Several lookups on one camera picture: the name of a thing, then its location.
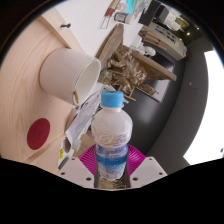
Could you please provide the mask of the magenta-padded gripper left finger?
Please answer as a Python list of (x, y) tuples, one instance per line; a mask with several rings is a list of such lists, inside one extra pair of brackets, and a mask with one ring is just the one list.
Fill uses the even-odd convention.
[(71, 157), (59, 170), (58, 176), (81, 187), (94, 188), (96, 173), (95, 146), (91, 146), (78, 157)]

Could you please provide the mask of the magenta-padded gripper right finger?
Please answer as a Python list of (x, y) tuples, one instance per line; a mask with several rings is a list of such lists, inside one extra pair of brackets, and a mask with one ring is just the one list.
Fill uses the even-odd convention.
[(154, 157), (146, 157), (135, 147), (128, 146), (126, 170), (128, 187), (140, 188), (167, 175)]

